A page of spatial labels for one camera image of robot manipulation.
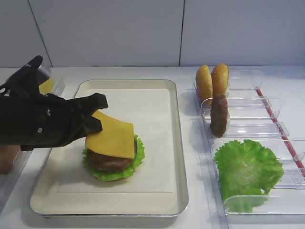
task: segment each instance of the yellow object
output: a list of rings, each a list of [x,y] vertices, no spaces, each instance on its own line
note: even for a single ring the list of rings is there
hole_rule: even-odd
[[[48,79],[39,85],[39,92],[43,95],[52,92],[52,89],[55,85],[55,81],[53,79]]]
[[[114,119],[100,111],[92,116],[102,122],[103,130],[87,136],[87,148],[97,154],[134,159],[133,124]]]

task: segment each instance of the robotic hand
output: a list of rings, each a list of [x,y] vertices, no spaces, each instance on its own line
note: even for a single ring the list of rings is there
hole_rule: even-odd
[[[102,131],[92,114],[108,108],[105,95],[42,95],[39,85],[50,76],[41,63],[36,56],[0,86],[0,145],[20,145],[21,151],[61,147]]]

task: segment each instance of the burger patty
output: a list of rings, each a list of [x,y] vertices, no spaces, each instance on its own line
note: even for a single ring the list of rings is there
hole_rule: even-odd
[[[117,172],[129,167],[133,159],[121,158],[114,156],[106,156],[97,154],[90,149],[87,149],[87,160],[91,167],[99,171]]]
[[[228,102],[224,94],[213,97],[211,104],[211,132],[220,138],[226,131],[228,122]]]

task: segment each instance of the bun top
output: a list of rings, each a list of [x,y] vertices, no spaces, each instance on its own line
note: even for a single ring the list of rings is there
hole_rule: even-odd
[[[210,99],[213,96],[213,86],[209,67],[207,65],[201,66],[196,74],[196,86],[201,101]],[[211,100],[207,100],[204,103],[206,105],[211,104]]]
[[[217,94],[225,94],[229,84],[229,67],[221,63],[214,67],[211,72],[213,84],[213,97]]]

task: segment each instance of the green lettuce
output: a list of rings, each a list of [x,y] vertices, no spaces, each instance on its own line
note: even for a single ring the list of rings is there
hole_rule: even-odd
[[[214,157],[219,170],[220,191],[225,201],[239,195],[267,195],[284,174],[283,165],[271,149],[259,142],[234,140],[220,147]],[[234,212],[252,212],[267,198],[237,197],[225,201]]]
[[[137,136],[134,136],[137,140],[137,155],[133,161],[133,163],[123,171],[120,172],[106,172],[106,171],[99,171],[93,167],[91,167],[87,160],[87,148],[83,150],[84,158],[83,158],[83,165],[85,168],[91,173],[94,177],[99,179],[100,181],[112,181],[121,178],[128,178],[131,177],[136,169],[140,164],[142,164],[142,160],[145,158],[145,148],[143,141]]]

